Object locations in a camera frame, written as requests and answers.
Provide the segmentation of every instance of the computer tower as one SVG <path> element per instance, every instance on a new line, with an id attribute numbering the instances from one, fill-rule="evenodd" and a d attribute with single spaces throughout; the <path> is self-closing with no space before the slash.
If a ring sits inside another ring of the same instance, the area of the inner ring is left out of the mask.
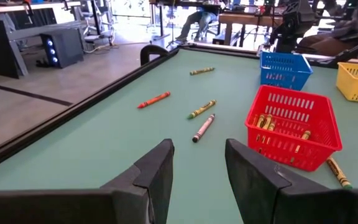
<path id="1" fill-rule="evenodd" d="M 84 60 L 78 30 L 61 29 L 40 36 L 51 67 L 65 68 Z"/>

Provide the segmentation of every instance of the yellow crayon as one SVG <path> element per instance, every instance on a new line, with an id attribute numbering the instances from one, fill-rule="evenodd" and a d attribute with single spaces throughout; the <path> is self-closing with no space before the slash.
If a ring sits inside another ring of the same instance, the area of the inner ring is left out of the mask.
<path id="1" fill-rule="evenodd" d="M 307 139 L 309 139 L 310 135 L 311 135 L 311 132 L 310 132 L 310 131 L 305 131 L 305 133 L 303 133 L 303 135 L 302 135 L 302 139 L 307 140 Z M 295 153 L 298 153 L 300 147 L 301 147 L 301 146 L 297 146 L 297 147 L 296 147 Z"/>
<path id="2" fill-rule="evenodd" d="M 276 127 L 276 124 L 274 122 L 271 122 L 270 125 L 268 126 L 268 130 L 269 131 L 274 131 L 274 128 Z M 266 144 L 269 144 L 270 143 L 270 137 L 267 139 L 267 142 Z"/>
<path id="3" fill-rule="evenodd" d="M 266 122 L 265 122 L 264 126 L 262 127 L 263 129 L 269 128 L 270 122 L 272 122 L 272 118 L 273 118 L 273 116 L 271 114 L 267 115 Z"/>
<path id="4" fill-rule="evenodd" d="M 338 163 L 334 160 L 334 158 L 329 157 L 327 159 L 327 164 L 329 168 L 332 170 L 336 178 L 341 183 L 342 187 L 344 189 L 350 190 L 353 189 L 352 184 L 349 182 L 349 180 L 346 178 L 345 174 L 342 172 L 341 168 L 339 168 Z"/>
<path id="5" fill-rule="evenodd" d="M 209 101 L 206 105 L 200 107 L 198 110 L 193 111 L 191 114 L 189 114 L 189 116 L 187 117 L 187 119 L 192 119 L 197 117 L 198 115 L 200 115 L 202 112 L 208 110 L 210 107 L 212 107 L 213 105 L 215 105 L 216 100 L 211 100 Z"/>
<path id="6" fill-rule="evenodd" d="M 268 126 L 268 130 L 269 131 L 274 131 L 274 128 L 276 127 L 276 124 L 274 122 L 271 122 L 270 125 Z"/>
<path id="7" fill-rule="evenodd" d="M 200 69 L 200 70 L 194 70 L 194 71 L 190 72 L 190 75 L 198 75 L 200 73 L 213 71 L 214 69 L 215 68 L 213 68 L 213 67 L 208 67 L 208 68 L 204 68 L 204 69 Z"/>
<path id="8" fill-rule="evenodd" d="M 256 126 L 258 128 L 261 128 L 263 126 L 263 123 L 265 121 L 265 116 L 264 115 L 260 115 L 259 116 L 259 119 L 258 119 L 258 123 L 256 123 Z"/>

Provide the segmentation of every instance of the gray floor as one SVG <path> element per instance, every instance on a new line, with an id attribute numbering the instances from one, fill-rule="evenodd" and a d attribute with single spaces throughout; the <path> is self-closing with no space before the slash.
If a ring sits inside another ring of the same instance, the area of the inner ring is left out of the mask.
<path id="1" fill-rule="evenodd" d="M 0 86 L 76 103 L 139 67 L 139 52 L 148 44 L 152 31 L 153 28 L 150 31 L 144 26 L 119 26 L 114 41 L 119 45 L 118 48 L 85 55 L 84 62 L 64 69 L 37 68 L 35 59 L 42 57 L 42 51 L 25 55 L 30 75 L 20 80 L 0 76 Z M 257 46 L 253 45 L 253 38 L 250 35 L 249 40 L 246 40 L 250 43 L 249 49 Z M 204 41 L 211 39 L 212 36 L 209 36 Z M 154 44 L 165 47 L 171 40 L 172 36 L 168 36 Z M 65 108 L 67 106 L 58 103 L 0 90 L 0 144 Z"/>

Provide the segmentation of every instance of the black clip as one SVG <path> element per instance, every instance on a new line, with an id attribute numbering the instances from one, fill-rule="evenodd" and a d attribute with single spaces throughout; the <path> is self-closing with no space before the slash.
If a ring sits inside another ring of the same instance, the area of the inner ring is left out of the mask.
<path id="1" fill-rule="evenodd" d="M 24 6 L 24 10 L 25 10 L 25 13 L 27 14 L 27 16 L 29 17 L 29 22 L 30 22 L 30 24 L 32 24 L 32 19 L 31 19 L 31 17 L 34 16 L 34 13 L 33 13 L 33 11 L 32 11 L 31 5 L 30 5 L 30 3 L 27 2 L 26 0 L 24 0 L 24 1 L 22 2 L 22 4 L 25 4 L 25 5 L 27 6 L 27 7 Z"/>
<path id="2" fill-rule="evenodd" d="M 68 7 L 68 4 L 67 4 L 67 1 L 66 1 L 66 0 L 61 0 L 60 2 L 62 2 L 62 3 L 65 5 L 65 7 L 63 8 L 64 10 L 66 10 L 66 11 L 69 11 L 69 10 L 70 10 L 70 8 Z"/>

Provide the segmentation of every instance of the jeans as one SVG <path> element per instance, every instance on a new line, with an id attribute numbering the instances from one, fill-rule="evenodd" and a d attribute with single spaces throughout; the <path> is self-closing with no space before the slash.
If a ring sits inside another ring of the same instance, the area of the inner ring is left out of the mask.
<path id="1" fill-rule="evenodd" d="M 195 12 L 187 17 L 187 21 L 185 25 L 183 25 L 179 37 L 181 38 L 187 37 L 191 25 L 198 22 L 199 29 L 197 31 L 196 38 L 199 38 L 201 37 L 201 35 L 203 35 L 206 32 L 206 29 L 208 28 L 208 24 L 215 19 L 216 19 L 216 15 L 213 14 L 212 12 L 202 12 L 202 11 Z"/>

